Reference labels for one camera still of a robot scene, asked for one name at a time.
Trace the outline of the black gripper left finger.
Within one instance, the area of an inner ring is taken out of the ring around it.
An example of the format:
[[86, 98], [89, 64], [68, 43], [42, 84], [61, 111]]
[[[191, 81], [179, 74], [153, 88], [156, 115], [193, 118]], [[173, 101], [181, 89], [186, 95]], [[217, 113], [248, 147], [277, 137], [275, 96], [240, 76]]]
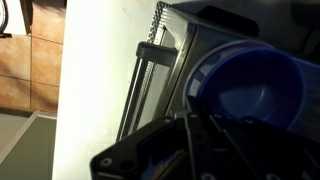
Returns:
[[95, 155], [92, 180], [196, 180], [190, 117], [153, 120]]

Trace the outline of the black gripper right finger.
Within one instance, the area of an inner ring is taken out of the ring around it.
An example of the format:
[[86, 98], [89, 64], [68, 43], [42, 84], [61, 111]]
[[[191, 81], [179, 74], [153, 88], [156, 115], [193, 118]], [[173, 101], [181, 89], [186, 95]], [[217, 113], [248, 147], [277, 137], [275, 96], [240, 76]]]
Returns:
[[194, 180], [320, 180], [317, 142], [253, 117], [210, 113], [193, 96], [185, 103]]

